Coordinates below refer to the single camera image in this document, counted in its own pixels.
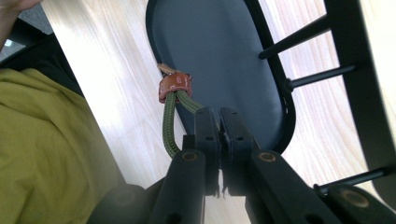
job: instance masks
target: screw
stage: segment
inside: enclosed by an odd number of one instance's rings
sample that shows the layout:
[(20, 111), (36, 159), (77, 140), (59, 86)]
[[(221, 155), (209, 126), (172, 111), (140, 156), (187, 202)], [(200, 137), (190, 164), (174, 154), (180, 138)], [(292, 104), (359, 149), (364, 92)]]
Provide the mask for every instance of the screw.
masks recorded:
[(196, 161), (198, 159), (198, 156), (193, 152), (186, 152), (183, 155), (181, 155), (181, 158), (184, 161)]
[(263, 153), (259, 154), (259, 159), (262, 161), (275, 161), (276, 156), (274, 156), (273, 154), (271, 154), (269, 152), (263, 152)]
[(350, 189), (341, 189), (341, 196), (343, 196), (347, 202), (356, 207), (365, 208), (370, 205), (370, 202), (366, 197)]

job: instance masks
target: green fabric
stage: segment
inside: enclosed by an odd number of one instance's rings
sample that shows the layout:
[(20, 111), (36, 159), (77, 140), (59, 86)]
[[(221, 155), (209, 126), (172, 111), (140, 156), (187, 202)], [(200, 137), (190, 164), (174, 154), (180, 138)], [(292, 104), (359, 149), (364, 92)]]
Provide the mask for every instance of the green fabric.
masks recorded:
[(86, 223), (119, 178), (84, 98), (34, 69), (0, 70), (1, 223)]

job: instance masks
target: green rope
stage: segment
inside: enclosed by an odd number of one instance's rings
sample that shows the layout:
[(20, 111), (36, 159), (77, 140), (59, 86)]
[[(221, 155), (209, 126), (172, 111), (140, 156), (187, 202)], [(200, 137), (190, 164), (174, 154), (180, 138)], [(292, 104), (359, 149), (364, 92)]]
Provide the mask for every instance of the green rope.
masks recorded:
[(185, 91), (169, 92), (166, 94), (165, 109), (163, 111), (163, 144), (171, 158), (174, 158), (175, 154), (180, 151), (175, 142), (174, 131), (176, 98), (193, 114), (198, 109), (203, 108), (202, 105), (194, 102)]
[(163, 144), (171, 158), (180, 151), (175, 142), (174, 117), (175, 117), (176, 94), (166, 94), (165, 109), (163, 111)]
[(177, 91), (176, 96), (181, 104), (186, 107), (186, 109), (188, 109), (192, 114), (195, 114), (197, 110), (203, 108), (202, 105), (193, 101), (185, 91)]

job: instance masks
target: floor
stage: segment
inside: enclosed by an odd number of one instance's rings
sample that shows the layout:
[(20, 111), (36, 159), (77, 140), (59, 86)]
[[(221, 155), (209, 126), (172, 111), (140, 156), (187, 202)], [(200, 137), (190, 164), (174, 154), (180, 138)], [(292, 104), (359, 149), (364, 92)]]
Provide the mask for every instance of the floor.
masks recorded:
[[(29, 10), (23, 11), (20, 15), (20, 18), (26, 22), (29, 22), (31, 25), (40, 29), (46, 34), (53, 33), (52, 28), (50, 27), (50, 22), (48, 21), (41, 5), (36, 5)], [(3, 61), (5, 58), (17, 52), (18, 50), (23, 49), (23, 47), (24, 45), (18, 44), (16, 42), (10, 43), (9, 46), (6, 44), (3, 50), (0, 52), (0, 61)]]

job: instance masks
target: orange tag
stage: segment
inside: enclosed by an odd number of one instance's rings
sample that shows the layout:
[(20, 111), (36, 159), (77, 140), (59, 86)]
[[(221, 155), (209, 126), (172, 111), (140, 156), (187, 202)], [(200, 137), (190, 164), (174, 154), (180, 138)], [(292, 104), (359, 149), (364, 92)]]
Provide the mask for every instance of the orange tag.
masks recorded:
[(185, 91), (191, 96), (191, 77), (179, 72), (164, 77), (160, 82), (160, 89), (158, 92), (161, 103), (165, 103), (166, 94), (171, 91)]

